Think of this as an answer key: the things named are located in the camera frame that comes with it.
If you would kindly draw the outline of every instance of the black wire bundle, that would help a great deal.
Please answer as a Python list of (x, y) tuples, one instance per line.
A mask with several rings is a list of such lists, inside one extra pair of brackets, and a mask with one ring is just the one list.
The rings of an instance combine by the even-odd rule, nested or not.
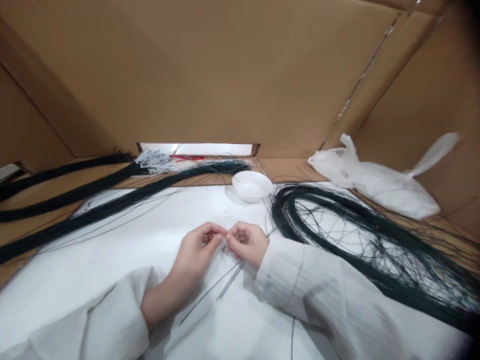
[(129, 163), (134, 160), (130, 153), (116, 153), (114, 155), (97, 157), (90, 160), (73, 162), (50, 170), (39, 172), (35, 175), (19, 179), (17, 181), (0, 183), (0, 202), (11, 198), (13, 195), (43, 183), (47, 180), (58, 178), (62, 175), (76, 172), (82, 169), (94, 168), (102, 165)]
[[(379, 210), (362, 205), (358, 197), (321, 185), (281, 186), (270, 198), (270, 210), (273, 223), (285, 238), (343, 258), (385, 296), (468, 332), (469, 319), (479, 309), (480, 281), (430, 244), (454, 248), (434, 235), (442, 231), (440, 228), (422, 223), (423, 229), (432, 227), (435, 231), (408, 229)], [(333, 231), (322, 229), (315, 214), (317, 218), (325, 214), (339, 217), (344, 224), (340, 239), (333, 236)], [(347, 236), (353, 231), (346, 231), (352, 225), (358, 228), (359, 241), (355, 244), (361, 244), (360, 253), (348, 250), (346, 245), (352, 244)]]
[(144, 187), (137, 188), (132, 192), (94, 207), (91, 210), (72, 216), (46, 229), (1, 246), (0, 265), (32, 249), (48, 244), (61, 236), (117, 214), (182, 180), (208, 174), (235, 175), (238, 172), (246, 170), (251, 170), (251, 166), (242, 160), (229, 159), (225, 161), (201, 162), (198, 165), (179, 171), (171, 176), (149, 183)]
[[(5, 184), (5, 186), (0, 187), (0, 199), (9, 198), (14, 194), (29, 188), (30, 186), (39, 184), (46, 180), (57, 178), (64, 174), (72, 173), (80, 169), (86, 169), (100, 165), (125, 163), (131, 161), (132, 159), (133, 158), (130, 154), (116, 154), (112, 156), (99, 157), (92, 160), (75, 162), (56, 169), (44, 171), (37, 175), (18, 181), (13, 181)], [(77, 201), (89, 198), (103, 190), (110, 189), (112, 186), (130, 178), (131, 176), (147, 174), (148, 169), (141, 168), (138, 163), (132, 162), (130, 165), (120, 169), (119, 171), (116, 171), (98, 180), (81, 185), (47, 200), (17, 209), (0, 211), (0, 223), (7, 223), (48, 213), (53, 210), (63, 208), (67, 205), (74, 204)]]

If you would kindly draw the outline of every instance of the left hand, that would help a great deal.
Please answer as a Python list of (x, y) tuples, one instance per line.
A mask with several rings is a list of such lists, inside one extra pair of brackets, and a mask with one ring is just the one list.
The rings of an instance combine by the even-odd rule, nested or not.
[(191, 290), (207, 271), (215, 250), (229, 232), (220, 225), (206, 222), (188, 232), (180, 244), (169, 276)]

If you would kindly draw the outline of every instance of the small bowl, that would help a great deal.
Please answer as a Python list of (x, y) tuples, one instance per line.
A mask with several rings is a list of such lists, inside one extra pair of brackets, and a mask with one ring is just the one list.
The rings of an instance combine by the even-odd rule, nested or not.
[(247, 203), (258, 203), (274, 188), (268, 177), (256, 171), (240, 171), (231, 183), (238, 197)]

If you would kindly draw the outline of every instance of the white sleeve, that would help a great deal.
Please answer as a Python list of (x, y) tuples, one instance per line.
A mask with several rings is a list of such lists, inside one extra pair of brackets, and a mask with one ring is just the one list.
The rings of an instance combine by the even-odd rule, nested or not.
[(136, 360), (149, 346), (142, 299), (157, 283), (152, 267), (132, 271), (100, 296), (0, 353), (0, 360)]
[(282, 237), (270, 237), (255, 282), (271, 304), (327, 329), (342, 360), (452, 359), (469, 339), (384, 296), (342, 258)]

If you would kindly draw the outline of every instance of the plastic bag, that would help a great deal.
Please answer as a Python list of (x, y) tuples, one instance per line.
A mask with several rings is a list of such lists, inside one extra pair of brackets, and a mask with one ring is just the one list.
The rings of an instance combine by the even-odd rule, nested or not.
[(459, 139), (456, 132), (439, 137), (415, 167), (405, 173), (373, 162), (360, 162), (355, 145), (346, 134), (340, 138), (346, 147), (316, 151), (308, 163), (335, 185), (356, 189), (386, 209), (420, 220), (437, 214), (440, 207), (413, 177), (438, 163)]

